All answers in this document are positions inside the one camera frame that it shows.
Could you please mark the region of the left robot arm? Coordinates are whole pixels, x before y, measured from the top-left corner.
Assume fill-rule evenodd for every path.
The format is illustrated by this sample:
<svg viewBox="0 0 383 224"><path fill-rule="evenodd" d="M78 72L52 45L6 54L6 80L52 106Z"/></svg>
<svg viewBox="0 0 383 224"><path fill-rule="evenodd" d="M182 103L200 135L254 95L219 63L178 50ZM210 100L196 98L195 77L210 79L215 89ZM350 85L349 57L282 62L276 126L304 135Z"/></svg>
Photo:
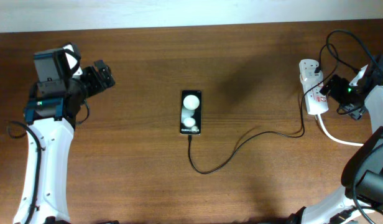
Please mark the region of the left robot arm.
<svg viewBox="0 0 383 224"><path fill-rule="evenodd" d="M69 223L67 206L68 154L77 114L87 98L114 86L111 69L97 60L82 68L74 43L37 52L33 56L38 80L30 88L24 108L28 140L22 198L14 223Z"/></svg>

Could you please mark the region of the black Samsung smartphone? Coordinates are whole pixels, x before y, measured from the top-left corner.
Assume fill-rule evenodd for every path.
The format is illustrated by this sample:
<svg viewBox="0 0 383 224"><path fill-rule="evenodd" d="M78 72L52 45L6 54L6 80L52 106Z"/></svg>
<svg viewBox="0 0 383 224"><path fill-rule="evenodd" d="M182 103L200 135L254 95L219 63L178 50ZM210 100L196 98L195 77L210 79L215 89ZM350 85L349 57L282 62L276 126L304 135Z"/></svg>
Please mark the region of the black Samsung smartphone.
<svg viewBox="0 0 383 224"><path fill-rule="evenodd" d="M202 116L202 92L183 90L181 96L180 134L200 135Z"/></svg>

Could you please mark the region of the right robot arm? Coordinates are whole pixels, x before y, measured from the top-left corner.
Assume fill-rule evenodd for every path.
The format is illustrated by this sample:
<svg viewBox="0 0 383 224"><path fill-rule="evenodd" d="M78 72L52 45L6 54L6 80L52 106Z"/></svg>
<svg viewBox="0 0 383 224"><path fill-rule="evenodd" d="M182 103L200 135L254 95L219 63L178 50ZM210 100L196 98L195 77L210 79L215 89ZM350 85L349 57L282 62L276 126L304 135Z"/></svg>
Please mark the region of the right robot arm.
<svg viewBox="0 0 383 224"><path fill-rule="evenodd" d="M302 60L300 79L308 114L320 118L331 97L354 119L369 113L372 136L357 144L358 151L344 167L341 187L321 202L302 207L286 222L349 223L362 216L371 223L369 213L383 213L383 55L362 67L351 81L333 75L324 82L318 63Z"/></svg>

